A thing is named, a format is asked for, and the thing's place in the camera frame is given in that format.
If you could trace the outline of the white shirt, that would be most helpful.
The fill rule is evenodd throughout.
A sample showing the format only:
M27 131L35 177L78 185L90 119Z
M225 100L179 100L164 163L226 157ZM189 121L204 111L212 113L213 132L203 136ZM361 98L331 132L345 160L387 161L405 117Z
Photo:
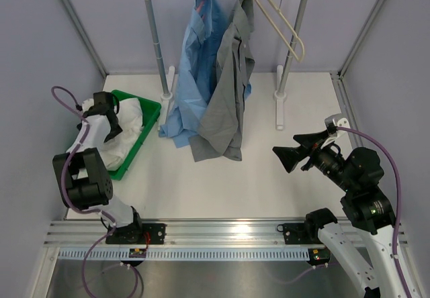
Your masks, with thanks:
M117 114L123 132L114 139L104 143L110 132L110 123L105 115L92 115L87 117L79 134L67 150L71 152L75 146L82 152L87 148L97 148L103 163L108 171L115 171L125 163L142 131L143 113L137 98L120 101L120 110Z

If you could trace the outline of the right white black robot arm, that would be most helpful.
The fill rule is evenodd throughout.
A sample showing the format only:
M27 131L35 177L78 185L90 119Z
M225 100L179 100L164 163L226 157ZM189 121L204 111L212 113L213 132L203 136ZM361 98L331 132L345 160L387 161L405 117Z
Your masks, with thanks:
M420 297L398 240L400 205L393 206L379 187L384 176L380 157L372 149L357 147L344 158L334 141L342 132L382 147L367 134L338 126L319 133L295 135L297 147L275 146L272 150L287 172L305 160L303 171L317 168L344 191L340 200L343 212L370 258L366 260L358 252L327 208L306 215L304 235L329 249L361 297Z

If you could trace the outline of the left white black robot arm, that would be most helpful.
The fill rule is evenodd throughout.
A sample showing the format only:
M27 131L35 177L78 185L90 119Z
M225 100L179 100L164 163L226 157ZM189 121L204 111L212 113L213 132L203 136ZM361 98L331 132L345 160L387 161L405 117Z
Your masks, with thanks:
M72 109L80 123L70 148L52 159L62 202L80 214L97 214L112 241L135 244L142 240L144 227L130 205L114 195L109 172L100 148L122 132L117 114L120 102L108 92L93 94L93 105L84 110L78 103Z

